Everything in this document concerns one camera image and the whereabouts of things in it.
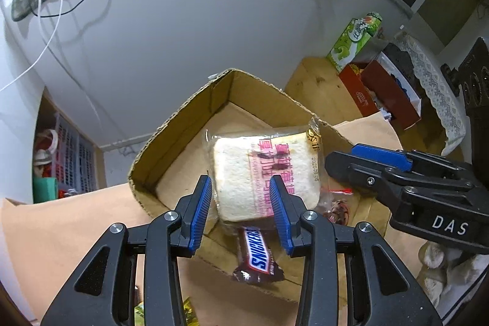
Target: pink text on wrapper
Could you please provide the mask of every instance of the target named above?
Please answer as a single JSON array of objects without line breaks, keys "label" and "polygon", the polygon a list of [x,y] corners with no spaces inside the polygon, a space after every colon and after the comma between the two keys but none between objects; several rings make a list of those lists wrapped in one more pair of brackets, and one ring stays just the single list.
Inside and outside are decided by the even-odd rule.
[{"label": "pink text on wrapper", "polygon": [[273,215],[270,202],[270,178],[279,174],[290,194],[295,193],[294,173],[289,144],[275,144],[264,139],[252,144],[249,156],[251,181],[255,194],[255,207],[261,217]]}]

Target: blue rubber pad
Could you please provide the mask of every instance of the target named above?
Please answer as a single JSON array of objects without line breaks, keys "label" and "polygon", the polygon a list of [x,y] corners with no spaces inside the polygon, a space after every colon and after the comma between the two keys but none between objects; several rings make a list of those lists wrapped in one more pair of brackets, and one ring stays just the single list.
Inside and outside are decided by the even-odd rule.
[{"label": "blue rubber pad", "polygon": [[207,220],[207,214],[209,213],[209,206],[212,199],[212,180],[207,177],[202,194],[200,194],[199,204],[195,211],[194,219],[190,225],[190,241],[188,248],[195,253],[200,247],[202,242],[202,235],[204,234],[205,221]]},{"label": "blue rubber pad", "polygon": [[282,247],[288,255],[292,253],[292,235],[290,234],[290,222],[285,212],[282,198],[278,192],[277,184],[273,179],[270,180],[270,201],[273,208],[273,217],[275,219],[275,225],[277,226],[278,236]]},{"label": "blue rubber pad", "polygon": [[402,152],[392,151],[374,146],[357,144],[351,149],[351,154],[384,165],[397,167],[401,171],[410,171],[413,164]]}]

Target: screw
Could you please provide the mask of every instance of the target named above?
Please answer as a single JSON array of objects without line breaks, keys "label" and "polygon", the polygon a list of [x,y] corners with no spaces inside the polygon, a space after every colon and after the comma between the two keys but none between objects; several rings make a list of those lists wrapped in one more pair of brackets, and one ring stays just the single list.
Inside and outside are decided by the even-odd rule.
[{"label": "screw", "polygon": [[124,225],[121,223],[115,223],[112,224],[111,227],[108,229],[112,233],[119,233],[124,229]]},{"label": "screw", "polygon": [[368,233],[372,230],[372,225],[367,223],[366,221],[362,221],[361,223],[358,223],[358,228],[361,232]]},{"label": "screw", "polygon": [[404,190],[407,192],[407,193],[417,193],[417,189],[414,188],[414,187],[411,187],[411,186],[406,186],[404,187]]},{"label": "screw", "polygon": [[166,221],[175,221],[178,218],[178,213],[173,210],[167,211],[164,217]]},{"label": "screw", "polygon": [[312,221],[317,219],[317,213],[312,210],[304,211],[302,214],[306,220]]}]

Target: snickers logo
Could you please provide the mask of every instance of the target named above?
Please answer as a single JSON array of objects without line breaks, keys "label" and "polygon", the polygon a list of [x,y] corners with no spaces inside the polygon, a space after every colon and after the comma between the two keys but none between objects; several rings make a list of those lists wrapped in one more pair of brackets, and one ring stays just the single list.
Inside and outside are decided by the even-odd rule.
[{"label": "snickers logo", "polygon": [[270,253],[260,231],[245,229],[244,237],[248,247],[248,265],[259,272],[273,274],[270,269]]}]

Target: red candy wrapper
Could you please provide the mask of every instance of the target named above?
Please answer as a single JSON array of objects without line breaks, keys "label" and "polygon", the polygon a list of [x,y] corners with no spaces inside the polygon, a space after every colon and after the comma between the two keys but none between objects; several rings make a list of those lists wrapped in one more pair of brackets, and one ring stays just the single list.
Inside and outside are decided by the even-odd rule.
[{"label": "red candy wrapper", "polygon": [[239,282],[263,284],[284,280],[282,268],[274,261],[262,233],[256,228],[239,229],[238,258],[240,265],[233,276]]}]

